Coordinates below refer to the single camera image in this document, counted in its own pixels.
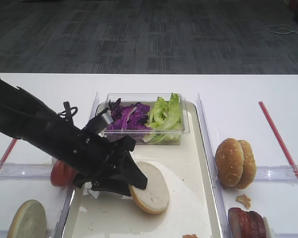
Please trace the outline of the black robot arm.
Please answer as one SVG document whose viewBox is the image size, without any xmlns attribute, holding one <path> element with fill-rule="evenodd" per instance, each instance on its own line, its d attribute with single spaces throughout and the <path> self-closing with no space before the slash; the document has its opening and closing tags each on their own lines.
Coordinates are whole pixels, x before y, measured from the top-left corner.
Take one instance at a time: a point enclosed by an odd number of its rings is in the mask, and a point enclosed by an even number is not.
<svg viewBox="0 0 298 238">
<path fill-rule="evenodd" d="M 20 87 L 0 78 L 0 132 L 27 141 L 76 171 L 67 183 L 82 187 L 90 182 L 94 191 L 130 196 L 130 186 L 147 187 L 148 179 L 138 168 L 131 152 L 135 140 L 124 136 L 109 141 L 99 133 L 113 120 L 107 109 L 77 128 L 73 116 L 77 107 L 64 102 L 56 113 Z"/>
</svg>

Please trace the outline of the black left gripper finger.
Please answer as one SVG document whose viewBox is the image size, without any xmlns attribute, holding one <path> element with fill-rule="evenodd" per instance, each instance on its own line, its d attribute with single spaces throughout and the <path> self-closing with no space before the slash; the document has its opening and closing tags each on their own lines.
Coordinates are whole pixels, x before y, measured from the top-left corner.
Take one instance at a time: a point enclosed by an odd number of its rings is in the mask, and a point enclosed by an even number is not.
<svg viewBox="0 0 298 238">
<path fill-rule="evenodd" d="M 123 175 L 103 177 L 92 183 L 93 191 L 106 191 L 131 197 L 128 180 Z"/>
</svg>

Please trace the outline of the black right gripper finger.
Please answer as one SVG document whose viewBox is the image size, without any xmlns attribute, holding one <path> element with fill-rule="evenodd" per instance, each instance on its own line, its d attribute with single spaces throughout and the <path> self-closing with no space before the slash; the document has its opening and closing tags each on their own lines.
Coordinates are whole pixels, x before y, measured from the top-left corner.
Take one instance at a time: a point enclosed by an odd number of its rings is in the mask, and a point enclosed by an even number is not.
<svg viewBox="0 0 298 238">
<path fill-rule="evenodd" d="M 123 181 L 141 190 L 145 190 L 148 183 L 147 177 L 137 166 L 129 152 L 124 155 Z"/>
</svg>

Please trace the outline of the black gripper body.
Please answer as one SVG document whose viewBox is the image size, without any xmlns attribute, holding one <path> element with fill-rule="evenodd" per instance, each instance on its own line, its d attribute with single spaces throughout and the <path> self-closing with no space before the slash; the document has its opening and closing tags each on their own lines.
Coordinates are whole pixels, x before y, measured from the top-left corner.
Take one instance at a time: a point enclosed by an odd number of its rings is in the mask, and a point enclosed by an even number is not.
<svg viewBox="0 0 298 238">
<path fill-rule="evenodd" d="M 124 155 L 134 150 L 136 141 L 124 136 L 109 141 L 87 128 L 75 127 L 75 147 L 73 148 L 73 168 L 78 174 L 73 184 L 79 188 L 87 182 L 93 182 L 111 175 L 123 175 Z"/>
</svg>

